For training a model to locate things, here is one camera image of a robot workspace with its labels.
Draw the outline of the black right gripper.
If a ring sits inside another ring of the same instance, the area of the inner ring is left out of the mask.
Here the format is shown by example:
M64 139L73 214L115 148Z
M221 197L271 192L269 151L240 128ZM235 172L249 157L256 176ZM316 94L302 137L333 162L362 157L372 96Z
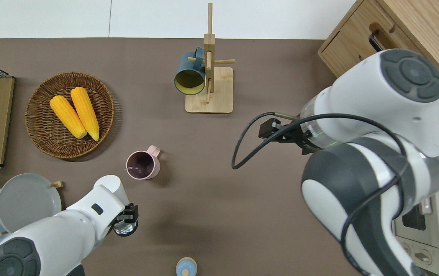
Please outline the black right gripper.
M276 118L270 118L259 127L258 138L268 139L282 128L281 121ZM296 126L293 129L286 130L281 135L281 144L296 144L301 149L302 155L309 155L318 152L319 147L310 141L312 133L310 131L303 131L301 126Z

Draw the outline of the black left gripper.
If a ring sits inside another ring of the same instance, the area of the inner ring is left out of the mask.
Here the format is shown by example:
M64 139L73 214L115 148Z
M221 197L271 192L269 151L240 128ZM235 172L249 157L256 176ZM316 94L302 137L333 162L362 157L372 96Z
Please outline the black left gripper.
M117 223L137 224L139 216L139 206L134 204L126 205L123 215L117 217Z

